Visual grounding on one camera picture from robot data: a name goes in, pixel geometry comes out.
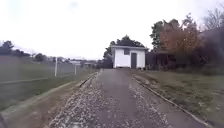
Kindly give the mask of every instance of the sky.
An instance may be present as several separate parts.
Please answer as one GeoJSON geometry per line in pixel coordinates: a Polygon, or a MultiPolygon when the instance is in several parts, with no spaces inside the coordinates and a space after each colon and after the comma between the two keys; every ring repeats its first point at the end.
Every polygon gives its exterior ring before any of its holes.
{"type": "Polygon", "coordinates": [[[151,26],[182,20],[201,24],[222,0],[0,0],[0,40],[48,56],[101,59],[111,41],[128,35],[152,48],[151,26]]]}

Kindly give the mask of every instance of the dirt road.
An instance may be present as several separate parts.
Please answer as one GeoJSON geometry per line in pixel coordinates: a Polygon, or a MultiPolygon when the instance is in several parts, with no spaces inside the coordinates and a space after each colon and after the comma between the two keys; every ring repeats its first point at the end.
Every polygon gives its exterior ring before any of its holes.
{"type": "Polygon", "coordinates": [[[204,128],[139,85],[123,70],[98,73],[46,128],[204,128]]]}

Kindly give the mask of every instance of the field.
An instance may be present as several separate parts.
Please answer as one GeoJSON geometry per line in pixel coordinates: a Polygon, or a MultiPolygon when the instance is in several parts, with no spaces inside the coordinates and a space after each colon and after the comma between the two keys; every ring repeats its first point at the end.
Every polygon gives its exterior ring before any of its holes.
{"type": "MultiPolygon", "coordinates": [[[[28,58],[0,56],[0,83],[54,77],[54,68],[53,62],[36,62],[28,58]]],[[[74,71],[72,64],[58,64],[58,76],[72,74],[74,71]]]]}
{"type": "Polygon", "coordinates": [[[90,69],[77,67],[77,75],[75,76],[74,71],[72,64],[60,63],[58,64],[59,77],[55,78],[54,63],[35,62],[28,58],[0,56],[0,111],[93,72],[90,69]],[[16,82],[39,78],[46,79],[16,82]]]}
{"type": "Polygon", "coordinates": [[[145,85],[201,117],[224,127],[224,76],[162,71],[133,71],[145,85]]]}

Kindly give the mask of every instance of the shed door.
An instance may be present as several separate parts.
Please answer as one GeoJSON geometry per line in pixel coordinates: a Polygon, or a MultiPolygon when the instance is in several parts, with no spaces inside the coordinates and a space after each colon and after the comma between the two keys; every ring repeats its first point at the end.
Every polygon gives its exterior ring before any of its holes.
{"type": "Polygon", "coordinates": [[[137,54],[131,53],[131,68],[137,67],[137,54]]]}

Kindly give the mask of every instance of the grass field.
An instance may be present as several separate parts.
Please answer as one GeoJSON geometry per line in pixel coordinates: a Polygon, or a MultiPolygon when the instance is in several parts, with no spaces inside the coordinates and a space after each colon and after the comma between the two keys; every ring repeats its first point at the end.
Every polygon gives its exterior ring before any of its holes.
{"type": "MultiPolygon", "coordinates": [[[[0,83],[54,76],[53,62],[36,62],[29,58],[0,56],[0,83]]],[[[72,64],[58,63],[58,76],[74,73],[72,64]]]]}
{"type": "Polygon", "coordinates": [[[148,86],[216,127],[224,127],[224,76],[134,71],[148,86]]]}
{"type": "Polygon", "coordinates": [[[91,72],[94,70],[77,67],[77,75],[75,76],[73,65],[59,64],[58,76],[69,76],[55,78],[53,63],[38,63],[27,58],[0,56],[0,111],[67,82],[80,80],[91,72]],[[2,83],[37,78],[48,79],[2,83]]]}

